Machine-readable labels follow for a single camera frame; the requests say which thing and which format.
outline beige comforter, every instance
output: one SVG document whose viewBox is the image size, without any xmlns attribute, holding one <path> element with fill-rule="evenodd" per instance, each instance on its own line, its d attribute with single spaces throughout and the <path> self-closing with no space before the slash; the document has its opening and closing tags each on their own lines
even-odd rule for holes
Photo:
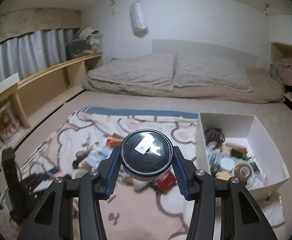
<svg viewBox="0 0 292 240">
<path fill-rule="evenodd" d="M 245 103 L 265 104 L 269 102 L 282 102 L 284 92 L 280 84 L 272 80 L 269 75 L 260 69 L 247 71 L 249 80 L 254 88 L 253 92 L 243 93 L 222 86 L 203 87 L 174 87 L 172 92 L 155 90 L 137 86 L 116 84 L 98 81 L 90 78 L 91 72 L 83 80 L 83 86 L 90 91 L 103 91 L 129 95 L 143 95 L 154 97 L 173 98 L 208 98 Z"/>
</svg>

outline white storage box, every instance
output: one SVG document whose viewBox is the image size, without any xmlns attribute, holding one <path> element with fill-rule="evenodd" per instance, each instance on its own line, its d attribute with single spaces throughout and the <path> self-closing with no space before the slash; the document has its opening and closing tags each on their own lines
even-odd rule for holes
<svg viewBox="0 0 292 240">
<path fill-rule="evenodd" d="M 204 131 L 212 127 L 221 128 L 226 141 L 246 146 L 248 155 L 256 156 L 258 167 L 266 174 L 265 186 L 250 191 L 256 200 L 267 197 L 289 178 L 284 160 L 272 138 L 252 115 L 198 114 L 196 155 L 200 169 L 210 174 Z"/>
</svg>

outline round black canister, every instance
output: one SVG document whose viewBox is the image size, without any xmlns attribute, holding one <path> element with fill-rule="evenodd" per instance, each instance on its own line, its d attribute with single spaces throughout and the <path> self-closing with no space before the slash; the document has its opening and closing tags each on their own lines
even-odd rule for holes
<svg viewBox="0 0 292 240">
<path fill-rule="evenodd" d="M 163 133 L 141 129 L 127 135 L 120 147 L 124 169 L 137 180 L 160 178 L 173 160 L 173 145 Z"/>
</svg>

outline gray curtain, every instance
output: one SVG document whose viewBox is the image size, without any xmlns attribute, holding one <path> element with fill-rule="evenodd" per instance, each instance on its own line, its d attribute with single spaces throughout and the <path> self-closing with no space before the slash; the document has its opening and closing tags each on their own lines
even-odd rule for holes
<svg viewBox="0 0 292 240">
<path fill-rule="evenodd" d="M 65 44 L 77 29 L 38 31 L 0 44 L 0 82 L 19 73 L 20 80 L 67 60 Z"/>
</svg>

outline metal screw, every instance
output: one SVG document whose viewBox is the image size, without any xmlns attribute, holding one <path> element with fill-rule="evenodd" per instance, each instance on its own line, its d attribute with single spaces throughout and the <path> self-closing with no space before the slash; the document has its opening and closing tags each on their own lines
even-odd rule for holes
<svg viewBox="0 0 292 240">
<path fill-rule="evenodd" d="M 236 177 L 232 177 L 232 178 L 230 179 L 230 181 L 231 181 L 232 183 L 237 184 L 237 183 L 239 182 L 239 179 L 236 178 Z"/>
<path fill-rule="evenodd" d="M 91 170 L 89 172 L 89 175 L 91 175 L 91 176 L 97 176 L 98 174 L 99 174 L 99 171 L 98 170 Z"/>
<path fill-rule="evenodd" d="M 205 175 L 205 172 L 204 172 L 203 170 L 197 170 L 197 171 L 196 171 L 196 174 L 197 174 L 198 176 L 204 176 L 204 175 Z"/>
<path fill-rule="evenodd" d="M 59 184 L 59 183 L 62 183 L 63 180 L 64 180 L 63 177 L 57 177 L 57 178 L 54 179 L 54 182 L 57 183 L 57 184 Z"/>
</svg>

